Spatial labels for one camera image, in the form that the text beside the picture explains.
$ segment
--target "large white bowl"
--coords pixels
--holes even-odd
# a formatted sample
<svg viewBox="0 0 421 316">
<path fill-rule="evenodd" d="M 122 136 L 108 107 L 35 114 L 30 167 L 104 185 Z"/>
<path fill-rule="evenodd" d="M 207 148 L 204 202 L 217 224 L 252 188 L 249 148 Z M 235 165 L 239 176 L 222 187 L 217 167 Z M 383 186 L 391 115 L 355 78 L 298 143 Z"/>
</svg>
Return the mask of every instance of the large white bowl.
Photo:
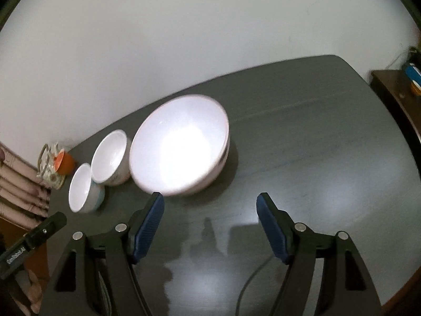
<svg viewBox="0 0 421 316">
<path fill-rule="evenodd" d="M 224 108 L 208 96 L 186 95 L 161 105 L 142 123 L 130 149 L 130 171 L 148 193 L 192 194 L 219 175 L 228 151 Z"/>
<path fill-rule="evenodd" d="M 104 200 L 104 186 L 91 179 L 91 166 L 86 162 L 74 173 L 69 189 L 69 206 L 74 213 L 89 213 Z"/>
<path fill-rule="evenodd" d="M 115 186 L 130 178 L 131 141 L 121 129 L 112 131 L 98 145 L 92 158 L 92 179 L 99 184 Z"/>
</svg>

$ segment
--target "orange object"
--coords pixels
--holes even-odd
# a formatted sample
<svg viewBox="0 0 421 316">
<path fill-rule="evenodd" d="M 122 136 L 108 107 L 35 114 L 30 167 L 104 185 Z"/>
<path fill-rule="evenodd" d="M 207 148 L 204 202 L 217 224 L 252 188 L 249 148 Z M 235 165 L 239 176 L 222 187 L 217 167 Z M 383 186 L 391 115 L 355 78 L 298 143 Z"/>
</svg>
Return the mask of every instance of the orange object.
<svg viewBox="0 0 421 316">
<path fill-rule="evenodd" d="M 73 157 L 69 153 L 65 152 L 65 150 L 61 150 L 57 157 L 54 158 L 54 169 L 62 176 L 71 174 L 75 166 L 76 164 Z"/>
<path fill-rule="evenodd" d="M 416 81 L 411 82 L 411 91 L 415 96 L 421 96 L 421 87 Z"/>
</svg>

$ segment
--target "white wall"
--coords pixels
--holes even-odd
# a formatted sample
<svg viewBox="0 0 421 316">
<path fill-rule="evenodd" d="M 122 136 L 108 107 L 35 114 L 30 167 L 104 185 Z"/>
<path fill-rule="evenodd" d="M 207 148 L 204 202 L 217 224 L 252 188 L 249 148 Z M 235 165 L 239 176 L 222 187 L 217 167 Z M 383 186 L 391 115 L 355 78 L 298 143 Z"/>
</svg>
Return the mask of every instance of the white wall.
<svg viewBox="0 0 421 316">
<path fill-rule="evenodd" d="M 22 0 L 0 32 L 0 141 L 35 163 L 158 98 L 337 54 L 364 79 L 417 42 L 399 0 Z"/>
</svg>

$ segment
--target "bowl rim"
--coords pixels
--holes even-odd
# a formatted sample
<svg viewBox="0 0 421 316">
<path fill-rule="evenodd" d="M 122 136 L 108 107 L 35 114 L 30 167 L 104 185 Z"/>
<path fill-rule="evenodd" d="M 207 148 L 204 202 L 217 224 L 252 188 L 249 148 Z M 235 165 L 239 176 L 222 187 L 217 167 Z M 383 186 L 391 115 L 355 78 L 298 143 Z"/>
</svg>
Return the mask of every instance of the bowl rim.
<svg viewBox="0 0 421 316">
<path fill-rule="evenodd" d="M 79 166 L 79 167 L 77 168 L 76 172 L 74 173 L 74 175 L 73 175 L 73 177 L 72 177 L 72 181 L 70 182 L 70 187 L 69 187 L 69 198 L 68 198 L 68 200 L 69 200 L 69 208 L 70 208 L 70 210 L 71 210 L 71 211 L 73 211 L 74 213 L 79 212 L 79 211 L 83 208 L 83 206 L 85 205 L 85 203 L 86 203 L 86 201 L 87 201 L 87 199 L 88 199 L 88 195 L 89 195 L 89 192 L 90 192 L 90 190 L 91 190 L 91 186 L 92 186 L 92 177 L 91 177 L 91 183 L 90 183 L 90 185 L 89 185 L 89 190 L 88 190 L 88 193 L 87 193 L 87 194 L 86 194 L 86 196 L 85 196 L 85 200 L 83 201 L 83 204 L 81 205 L 81 207 L 80 207 L 79 209 L 73 209 L 73 208 L 72 208 L 72 206 L 70 205 L 70 192 L 72 191 L 72 185 L 73 185 L 73 183 L 74 183 L 74 178 L 76 177 L 77 172 L 78 172 L 78 171 L 80 171 L 80 170 L 81 170 L 81 168 L 85 168 L 85 167 L 88 167 L 88 168 L 90 169 L 90 171 L 91 171 L 91 174 L 92 174 L 92 167 L 89 165 L 89 163 L 84 162 L 81 166 Z"/>
<path fill-rule="evenodd" d="M 130 174 L 134 180 L 134 182 L 136 183 L 136 185 L 141 188 L 143 191 L 146 191 L 147 193 L 153 193 L 154 191 L 151 191 L 147 186 L 145 186 L 144 184 L 142 184 L 137 177 L 133 174 L 133 170 L 132 170 L 132 149 L 133 149 L 133 144 L 136 141 L 136 137 L 139 134 L 140 129 L 142 128 L 142 126 L 149 120 L 149 118 L 151 118 L 153 116 L 153 114 L 155 114 L 158 110 L 160 110 L 161 108 L 163 108 L 165 105 L 172 103 L 176 100 L 180 100 L 182 98 L 201 98 L 201 99 L 205 99 L 208 100 L 212 103 L 214 103 L 223 113 L 223 115 L 225 116 L 225 129 L 226 129 L 226 133 L 225 133 L 225 139 L 224 139 L 224 144 L 222 146 L 222 148 L 220 149 L 218 156 L 216 157 L 216 160 L 214 162 L 213 165 L 209 166 L 209 169 L 202 174 L 201 176 L 199 176 L 198 178 L 196 178 L 192 183 L 185 185 L 181 188 L 178 189 L 174 189 L 174 190 L 166 190 L 166 191 L 159 191 L 161 194 L 163 194 L 164 196 L 174 196 L 174 195 L 179 195 L 182 194 L 188 190 L 190 190 L 191 188 L 193 188 L 195 185 L 197 185 L 198 183 L 200 183 L 204 178 L 206 178 L 214 169 L 215 167 L 218 165 L 222 155 L 225 152 L 225 149 L 227 147 L 228 141 L 229 141 L 229 120 L 228 120 L 228 115 L 227 112 L 225 111 L 224 107 L 214 98 L 211 98 L 210 96 L 207 95 L 202 95 L 202 94 L 186 94 L 186 95 L 182 95 L 182 96 L 178 96 L 175 98 L 172 98 L 169 101 L 166 101 L 165 103 L 161 104 L 158 108 L 156 108 L 152 113 L 150 113 L 148 115 L 148 117 L 142 122 L 142 124 L 140 125 L 140 127 L 137 129 L 136 134 L 133 138 L 132 141 L 132 146 L 130 147 L 130 153 L 129 153 L 129 169 L 130 169 Z"/>
<path fill-rule="evenodd" d="M 112 131 L 112 132 L 110 132 L 110 133 L 108 133 L 106 136 L 105 136 L 105 138 L 104 139 L 102 139 L 101 140 L 101 142 L 99 143 L 99 145 L 96 147 L 96 150 L 95 150 L 95 152 L 94 152 L 94 154 L 93 154 L 93 156 L 92 156 L 92 160 L 91 160 L 91 178 L 92 178 L 92 180 L 95 182 L 95 183 L 98 183 L 98 184 L 103 184 L 104 182 L 106 182 L 108 179 L 110 179 L 111 177 L 112 177 L 112 175 L 115 173 L 115 171 L 117 171 L 117 169 L 118 169 L 118 167 L 120 166 L 120 164 L 121 164 L 121 161 L 123 160 L 123 158 L 124 158 L 124 155 L 121 157 L 121 160 L 120 160 L 120 162 L 118 163 L 118 165 L 117 165 L 117 167 L 116 167 L 116 169 L 106 178 L 106 179 L 95 179 L 95 177 L 93 176 L 93 169 L 92 169 L 92 164 L 93 164 L 93 160 L 95 159 L 95 155 L 97 154 L 97 152 L 98 152 L 98 149 L 100 148 L 100 146 L 102 145 L 102 143 L 104 143 L 112 134 L 114 134 L 114 133 L 120 133 L 120 134 L 123 134 L 124 135 L 124 138 L 125 138 L 125 140 L 126 140 L 126 144 L 125 144 L 125 146 L 124 146 L 124 151 L 126 151 L 127 150 L 127 143 L 128 143 L 128 141 L 127 141 L 127 134 L 126 134 L 126 132 L 125 131 L 123 131 L 122 129 L 116 129 L 116 130 L 114 130 L 114 131 Z"/>
</svg>

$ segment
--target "blue object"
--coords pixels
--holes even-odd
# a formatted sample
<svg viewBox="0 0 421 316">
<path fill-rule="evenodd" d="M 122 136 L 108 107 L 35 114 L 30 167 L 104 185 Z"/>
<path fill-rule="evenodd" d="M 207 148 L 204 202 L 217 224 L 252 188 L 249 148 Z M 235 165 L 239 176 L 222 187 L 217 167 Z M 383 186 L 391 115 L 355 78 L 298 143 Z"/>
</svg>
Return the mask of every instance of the blue object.
<svg viewBox="0 0 421 316">
<path fill-rule="evenodd" d="M 133 258 L 136 262 L 148 253 L 155 232 L 158 229 L 159 222 L 164 214 L 164 207 L 164 197 L 161 194 L 158 194 L 156 200 L 150 207 L 142 226 L 135 235 Z"/>
<path fill-rule="evenodd" d="M 413 64 L 405 68 L 405 73 L 410 80 L 417 82 L 421 86 L 421 72 Z"/>
<path fill-rule="evenodd" d="M 287 237 L 282 232 L 262 194 L 257 197 L 256 210 L 274 255 L 284 264 L 289 263 L 291 256 L 288 254 Z"/>
</svg>

